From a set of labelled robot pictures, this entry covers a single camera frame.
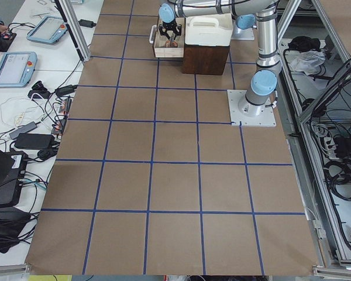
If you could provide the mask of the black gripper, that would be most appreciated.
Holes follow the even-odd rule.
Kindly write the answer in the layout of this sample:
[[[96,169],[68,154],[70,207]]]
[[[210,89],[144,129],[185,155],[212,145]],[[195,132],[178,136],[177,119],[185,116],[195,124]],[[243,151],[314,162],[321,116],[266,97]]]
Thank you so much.
[[[175,36],[178,36],[178,25],[175,19],[169,23],[163,21],[163,36],[169,37],[168,31],[172,31]]]

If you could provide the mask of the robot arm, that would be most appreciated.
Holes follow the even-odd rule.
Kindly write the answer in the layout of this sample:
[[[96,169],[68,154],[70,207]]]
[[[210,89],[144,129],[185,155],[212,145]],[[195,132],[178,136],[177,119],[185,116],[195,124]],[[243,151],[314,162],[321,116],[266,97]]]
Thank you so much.
[[[246,118],[257,118],[269,107],[267,101],[277,86],[281,71],[277,38],[278,1],[161,1],[160,19],[170,23],[176,18],[194,18],[227,14],[235,19],[238,29],[251,28],[247,17],[251,16],[256,25],[257,43],[256,72],[245,96],[237,108]]]

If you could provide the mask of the person hand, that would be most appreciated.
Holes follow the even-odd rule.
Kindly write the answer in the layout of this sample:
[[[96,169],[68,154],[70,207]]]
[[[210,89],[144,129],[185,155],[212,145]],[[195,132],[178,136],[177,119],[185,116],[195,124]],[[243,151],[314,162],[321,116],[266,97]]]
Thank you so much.
[[[8,27],[6,25],[0,24],[0,34],[6,33],[8,31]]]

